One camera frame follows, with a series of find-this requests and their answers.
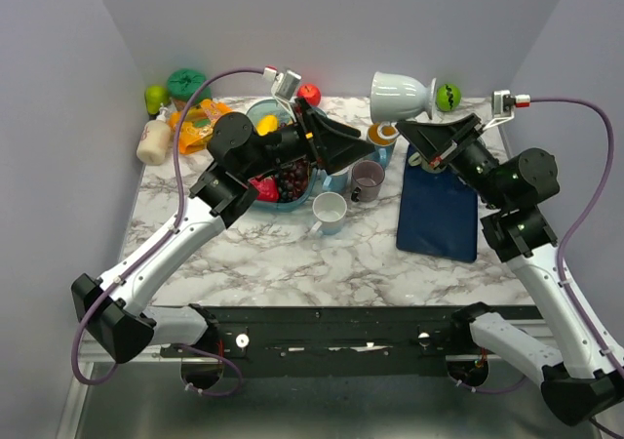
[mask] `red apple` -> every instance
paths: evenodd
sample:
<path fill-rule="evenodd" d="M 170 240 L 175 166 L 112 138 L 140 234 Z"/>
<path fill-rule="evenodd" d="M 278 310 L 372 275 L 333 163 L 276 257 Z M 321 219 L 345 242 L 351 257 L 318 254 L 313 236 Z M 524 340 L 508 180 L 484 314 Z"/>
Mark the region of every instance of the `red apple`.
<path fill-rule="evenodd" d="M 296 95 L 307 100 L 310 105 L 319 105 L 321 102 L 321 90 L 311 83 L 301 85 Z"/>

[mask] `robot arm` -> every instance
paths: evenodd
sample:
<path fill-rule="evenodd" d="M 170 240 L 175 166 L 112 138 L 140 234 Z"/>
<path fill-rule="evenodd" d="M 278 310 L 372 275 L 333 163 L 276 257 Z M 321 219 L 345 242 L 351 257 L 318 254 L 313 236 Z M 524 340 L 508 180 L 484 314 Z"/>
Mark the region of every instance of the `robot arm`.
<path fill-rule="evenodd" d="M 301 158 L 332 174 L 374 152 L 371 143 L 359 140 L 358 130 L 319 115 L 304 99 L 295 100 L 290 109 L 295 121 L 264 137 L 245 115 L 222 116 L 208 147 L 214 161 L 191 187 L 183 217 L 171 217 L 97 280 L 83 274 L 73 283 L 79 319 L 110 291 L 89 319 L 87 330 L 115 362 L 126 363 L 149 345 L 194 344 L 209 329 L 206 315 L 195 307 L 149 304 L 180 265 L 251 206 L 258 192 L 249 179 L 274 174 Z M 164 243 L 155 246 L 161 240 Z"/>
<path fill-rule="evenodd" d="M 515 98 L 505 92 L 492 99 L 492 122 L 498 125 L 513 118 Z M 526 97 L 520 102 L 526 103 Z M 559 192 L 554 157 L 532 148 L 500 164 L 477 141 L 490 124 L 483 126 L 473 114 L 446 125 L 403 121 L 397 129 L 431 167 L 451 167 L 488 208 L 498 210 L 482 219 L 487 243 L 528 290 L 559 349 L 521 332 L 484 304 L 462 309 L 473 342 L 539 385 L 562 422 L 577 424 L 624 398 L 618 373 L 624 349 L 606 331 L 567 268 L 565 281 L 558 276 L 557 237 L 537 208 Z M 601 349 L 594 328 L 608 352 Z"/>

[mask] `marble countertop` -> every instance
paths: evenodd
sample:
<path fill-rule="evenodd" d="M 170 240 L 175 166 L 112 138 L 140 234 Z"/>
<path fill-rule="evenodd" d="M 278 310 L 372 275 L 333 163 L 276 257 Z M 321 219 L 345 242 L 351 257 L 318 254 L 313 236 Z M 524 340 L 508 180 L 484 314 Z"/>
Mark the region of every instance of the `marble countertop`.
<path fill-rule="evenodd" d="M 259 98 L 222 99 L 247 111 Z M 364 129 L 370 124 L 364 98 L 325 98 L 321 105 L 338 121 Z M 489 118 L 489 103 L 463 100 L 436 121 L 476 112 Z M 506 157 L 498 131 L 484 135 L 499 159 Z M 334 236 L 311 236 L 308 200 L 292 213 L 249 210 L 196 252 L 155 295 L 156 305 L 447 305 L 531 304 L 524 287 L 504 267 L 479 233 L 474 263 L 398 251 L 403 168 L 408 144 L 399 139 L 379 199 L 349 204 L 345 227 Z M 145 241 L 176 210 L 171 151 L 162 166 L 146 167 L 124 255 Z M 211 158 L 207 151 L 181 156 L 188 190 Z M 488 211 L 480 206 L 480 216 Z"/>

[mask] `gray wall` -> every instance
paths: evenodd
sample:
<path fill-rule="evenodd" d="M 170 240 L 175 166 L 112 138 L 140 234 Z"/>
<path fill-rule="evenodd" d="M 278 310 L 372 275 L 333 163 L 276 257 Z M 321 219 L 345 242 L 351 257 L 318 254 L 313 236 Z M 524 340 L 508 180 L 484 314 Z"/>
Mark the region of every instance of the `gray wall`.
<path fill-rule="evenodd" d="M 69 285 L 116 260 L 143 83 L 101 0 L 0 0 L 0 436 L 55 437 Z"/>
<path fill-rule="evenodd" d="M 567 260 L 578 284 L 620 343 L 624 302 L 624 5 L 622 0 L 561 0 L 514 78 L 515 92 L 586 98 L 606 110 L 615 129 L 615 163 L 603 198 L 570 242 Z M 513 151 L 538 145 L 555 154 L 562 192 L 541 208 L 560 236 L 589 201 L 605 165 L 600 118 L 580 106 L 534 104 L 505 127 Z M 624 406 L 602 421 L 620 434 Z"/>
<path fill-rule="evenodd" d="M 557 1 L 103 0 L 148 83 L 184 66 L 275 64 L 334 95 L 367 95 L 378 69 L 465 94 L 508 86 Z M 266 94 L 249 76 L 215 90 Z"/>

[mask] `blue cutting board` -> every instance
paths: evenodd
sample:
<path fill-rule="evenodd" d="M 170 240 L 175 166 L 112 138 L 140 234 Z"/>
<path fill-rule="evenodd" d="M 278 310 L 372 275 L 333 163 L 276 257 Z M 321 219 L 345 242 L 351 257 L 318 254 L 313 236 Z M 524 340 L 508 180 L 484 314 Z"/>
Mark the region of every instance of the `blue cutting board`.
<path fill-rule="evenodd" d="M 397 229 L 397 249 L 473 262 L 477 259 L 477 193 L 446 169 L 430 174 L 407 159 Z"/>

